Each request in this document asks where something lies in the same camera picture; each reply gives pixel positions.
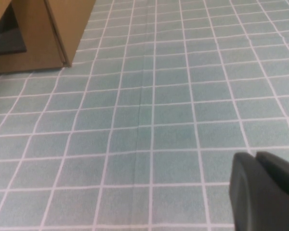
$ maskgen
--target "black plastic object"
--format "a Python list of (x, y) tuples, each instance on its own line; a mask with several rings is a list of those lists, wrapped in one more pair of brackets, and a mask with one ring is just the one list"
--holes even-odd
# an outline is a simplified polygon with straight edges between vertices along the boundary
[(236, 231), (289, 231), (289, 163), (266, 152), (233, 159), (230, 201)]

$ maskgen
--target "black object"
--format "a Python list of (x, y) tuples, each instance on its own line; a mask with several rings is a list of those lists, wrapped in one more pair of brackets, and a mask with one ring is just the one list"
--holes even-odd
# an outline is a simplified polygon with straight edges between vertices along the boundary
[(229, 194), (236, 231), (289, 231), (289, 162), (235, 154)]
[(10, 4), (0, 19), (0, 55), (20, 52), (26, 52), (26, 45)]

